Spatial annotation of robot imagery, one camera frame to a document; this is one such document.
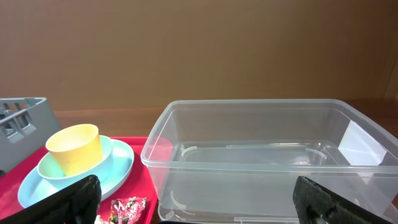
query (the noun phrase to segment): brown wall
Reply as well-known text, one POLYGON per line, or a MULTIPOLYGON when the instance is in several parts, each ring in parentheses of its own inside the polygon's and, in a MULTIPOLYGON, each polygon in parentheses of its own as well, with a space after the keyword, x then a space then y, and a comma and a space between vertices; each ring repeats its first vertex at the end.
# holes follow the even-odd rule
POLYGON ((396 0, 0 0, 0 96, 382 98, 397 40, 396 0))

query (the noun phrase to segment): light blue bowl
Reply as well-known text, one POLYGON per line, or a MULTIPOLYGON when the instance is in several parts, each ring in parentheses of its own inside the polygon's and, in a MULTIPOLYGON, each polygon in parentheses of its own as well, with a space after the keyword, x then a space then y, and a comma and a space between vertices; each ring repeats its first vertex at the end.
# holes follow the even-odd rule
POLYGON ((113 167, 113 141, 106 136, 99 137, 101 139, 103 160, 91 169, 73 176, 66 176, 51 153, 47 153, 40 160, 37 166, 37 173, 58 190, 68 187, 91 174, 96 175, 100 182, 104 181, 111 173, 113 167))

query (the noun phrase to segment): plastic box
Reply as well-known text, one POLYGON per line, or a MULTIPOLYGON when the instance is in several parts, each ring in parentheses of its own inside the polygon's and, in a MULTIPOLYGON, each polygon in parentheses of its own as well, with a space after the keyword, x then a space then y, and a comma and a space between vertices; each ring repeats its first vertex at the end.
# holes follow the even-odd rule
POLYGON ((163 220, 298 223, 300 175, 392 218, 397 155, 394 136, 342 101, 209 100, 169 104, 141 159, 163 220))
POLYGON ((10 171, 59 130, 45 98, 0 98, 0 170, 10 171))

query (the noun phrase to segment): wooden table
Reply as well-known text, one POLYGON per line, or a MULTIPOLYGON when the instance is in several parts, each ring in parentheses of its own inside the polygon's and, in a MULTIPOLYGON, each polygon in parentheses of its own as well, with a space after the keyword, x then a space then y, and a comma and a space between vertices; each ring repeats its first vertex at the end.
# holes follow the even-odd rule
MULTIPOLYGON (((398 100, 347 100, 346 102, 398 138, 398 100)), ((148 136, 164 108, 56 111, 55 114, 62 127, 92 123, 99 127, 101 134, 107 136, 148 136)), ((398 205, 398 197, 393 203, 395 206, 398 205)), ((152 223, 158 221, 159 216, 156 211, 152 223)))

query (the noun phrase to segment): yellow cup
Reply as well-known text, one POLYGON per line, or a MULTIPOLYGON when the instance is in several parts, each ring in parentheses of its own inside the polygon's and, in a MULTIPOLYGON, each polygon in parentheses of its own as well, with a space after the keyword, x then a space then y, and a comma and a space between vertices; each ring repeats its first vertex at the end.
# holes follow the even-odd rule
POLYGON ((45 147, 67 176, 84 172, 103 160, 100 134, 93 124, 65 128, 51 136, 45 147))

